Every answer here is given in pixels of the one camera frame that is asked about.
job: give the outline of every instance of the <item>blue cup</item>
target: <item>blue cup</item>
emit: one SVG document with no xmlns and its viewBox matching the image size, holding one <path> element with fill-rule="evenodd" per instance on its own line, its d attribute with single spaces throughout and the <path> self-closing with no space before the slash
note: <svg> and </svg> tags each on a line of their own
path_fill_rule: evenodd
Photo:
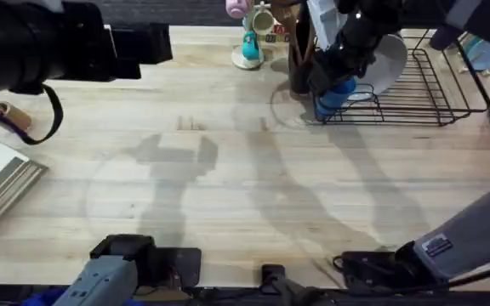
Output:
<svg viewBox="0 0 490 306">
<path fill-rule="evenodd" d="M 355 92 L 355 89 L 356 81 L 354 77 L 330 88 L 315 103 L 316 114 L 319 119 L 324 120 L 327 117 L 333 116 L 336 110 Z"/>
</svg>

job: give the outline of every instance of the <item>white plate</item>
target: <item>white plate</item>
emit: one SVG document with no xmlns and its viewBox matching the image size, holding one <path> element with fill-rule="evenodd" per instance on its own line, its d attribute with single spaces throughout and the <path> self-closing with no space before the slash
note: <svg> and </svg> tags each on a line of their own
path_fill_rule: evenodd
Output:
<svg viewBox="0 0 490 306">
<path fill-rule="evenodd" d="M 407 48 L 398 35 L 391 34 L 383 37 L 374 54 L 375 62 L 367 68 L 366 75 L 362 79 L 355 78 L 356 90 L 349 100 L 363 101 L 371 99 L 372 94 L 383 93 L 398 80 L 404 71 Z"/>
</svg>

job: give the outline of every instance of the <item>blue object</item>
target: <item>blue object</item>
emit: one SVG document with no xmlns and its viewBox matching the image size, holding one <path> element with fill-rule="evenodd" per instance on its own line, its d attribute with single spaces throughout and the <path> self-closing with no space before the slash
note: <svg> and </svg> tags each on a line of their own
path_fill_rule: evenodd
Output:
<svg viewBox="0 0 490 306">
<path fill-rule="evenodd" d="M 475 71 L 490 69 L 490 42 L 472 37 L 463 48 Z"/>
<path fill-rule="evenodd" d="M 58 287 L 48 289 L 46 292 L 38 293 L 23 301 L 20 306 L 50 306 L 60 298 L 67 288 Z M 142 306 L 142 302 L 128 300 L 124 303 L 125 306 Z"/>
<path fill-rule="evenodd" d="M 254 31 L 248 31 L 243 35 L 242 53 L 247 60 L 260 59 L 259 44 L 256 41 L 256 33 Z"/>
<path fill-rule="evenodd" d="M 346 82 L 342 82 L 330 88 L 322 97 L 317 99 L 315 109 L 317 115 L 324 119 L 326 116 L 333 116 L 338 108 L 347 101 L 349 96 L 355 92 L 356 81 L 352 77 Z"/>
</svg>

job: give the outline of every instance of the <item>label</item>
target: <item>label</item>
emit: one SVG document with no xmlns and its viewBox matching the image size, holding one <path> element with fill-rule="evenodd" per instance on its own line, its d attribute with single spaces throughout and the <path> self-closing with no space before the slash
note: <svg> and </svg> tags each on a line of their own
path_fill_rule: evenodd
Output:
<svg viewBox="0 0 490 306">
<path fill-rule="evenodd" d="M 453 244 L 444 234 L 438 234 L 429 241 L 423 243 L 421 247 L 423 247 L 423 251 L 426 252 L 428 256 L 434 258 L 453 248 Z"/>
</svg>

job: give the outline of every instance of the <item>black strap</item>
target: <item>black strap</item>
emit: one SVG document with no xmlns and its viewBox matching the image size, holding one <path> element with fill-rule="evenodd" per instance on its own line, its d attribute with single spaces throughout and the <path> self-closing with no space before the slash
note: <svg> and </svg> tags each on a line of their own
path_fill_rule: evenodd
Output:
<svg viewBox="0 0 490 306">
<path fill-rule="evenodd" d="M 48 95 L 48 98 L 50 99 L 50 104 L 52 105 L 52 111 L 54 112 L 54 120 L 52 121 L 52 127 L 48 131 L 47 135 L 40 140 L 36 140 L 31 138 L 26 131 L 21 130 L 19 127 L 14 124 L 14 122 L 10 121 L 7 117 L 5 117 L 3 114 L 0 114 L 0 122 L 4 124 L 5 126 L 9 127 L 13 132 L 15 132 L 24 143 L 28 145 L 39 145 L 46 141 L 47 139 L 50 139 L 60 128 L 61 122 L 64 119 L 64 110 L 61 107 L 60 99 L 58 98 L 58 95 L 56 92 L 48 85 L 43 84 L 43 90 L 44 92 Z"/>
</svg>

